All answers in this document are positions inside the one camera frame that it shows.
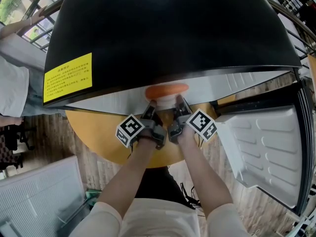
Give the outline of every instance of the white t-shirt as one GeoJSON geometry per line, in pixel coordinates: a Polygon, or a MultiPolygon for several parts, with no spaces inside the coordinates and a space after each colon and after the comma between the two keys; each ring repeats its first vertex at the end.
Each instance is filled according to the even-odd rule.
{"type": "Polygon", "coordinates": [[[29,89],[29,70],[0,56],[0,114],[20,117],[29,89]]]}
{"type": "MultiPolygon", "coordinates": [[[[233,204],[207,218],[208,237],[249,237],[233,204]]],[[[136,198],[122,221],[110,205],[98,202],[70,237],[199,237],[198,215],[182,204],[136,198]]]]}

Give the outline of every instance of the white sleeve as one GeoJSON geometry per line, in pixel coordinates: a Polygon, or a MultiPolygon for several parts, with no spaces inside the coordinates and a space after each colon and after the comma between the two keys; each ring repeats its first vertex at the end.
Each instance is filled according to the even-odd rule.
{"type": "Polygon", "coordinates": [[[69,237],[118,237],[122,217],[110,205],[97,202],[69,237]]]}
{"type": "Polygon", "coordinates": [[[249,237],[232,203],[224,204],[207,217],[208,237],[249,237]]]}

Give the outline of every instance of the black pants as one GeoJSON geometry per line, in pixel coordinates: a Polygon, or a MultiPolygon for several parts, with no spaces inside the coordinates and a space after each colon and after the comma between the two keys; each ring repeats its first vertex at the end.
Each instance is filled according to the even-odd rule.
{"type": "Polygon", "coordinates": [[[161,199],[192,208],[183,196],[179,185],[170,175],[168,167],[146,169],[135,198],[161,199]]]}

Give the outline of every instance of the orange object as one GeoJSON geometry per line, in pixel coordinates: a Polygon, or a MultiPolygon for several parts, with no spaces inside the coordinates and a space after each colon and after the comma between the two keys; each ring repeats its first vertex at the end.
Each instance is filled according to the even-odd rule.
{"type": "Polygon", "coordinates": [[[146,89],[145,95],[147,99],[155,100],[160,97],[180,94],[188,89],[189,86],[185,83],[154,85],[146,89]]]}

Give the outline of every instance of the wooden floor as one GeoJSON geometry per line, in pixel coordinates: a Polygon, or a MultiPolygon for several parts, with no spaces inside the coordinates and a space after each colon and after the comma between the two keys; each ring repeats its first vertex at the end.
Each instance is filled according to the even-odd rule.
{"type": "MultiPolygon", "coordinates": [[[[253,87],[237,94],[243,98],[259,94],[268,90],[286,86],[293,82],[290,74],[253,87]]],[[[36,116],[26,118],[27,127],[36,126],[33,134],[36,149],[24,154],[24,167],[18,170],[9,168],[9,175],[22,173],[30,169],[44,166],[51,162],[77,155],[82,182],[87,188],[103,189],[111,178],[117,173],[120,166],[113,164],[91,152],[76,136],[67,118],[60,115],[36,116]]],[[[210,165],[225,181],[238,212],[250,234],[259,230],[257,236],[274,236],[275,231],[285,234],[293,223],[285,213],[287,209],[275,202],[258,189],[246,189],[234,179],[230,164],[218,136],[210,143],[204,155],[210,165]]],[[[172,165],[169,168],[175,180],[185,184],[189,191],[193,184],[185,162],[172,165]]],[[[205,235],[205,218],[200,217],[201,236],[205,235]]]]}

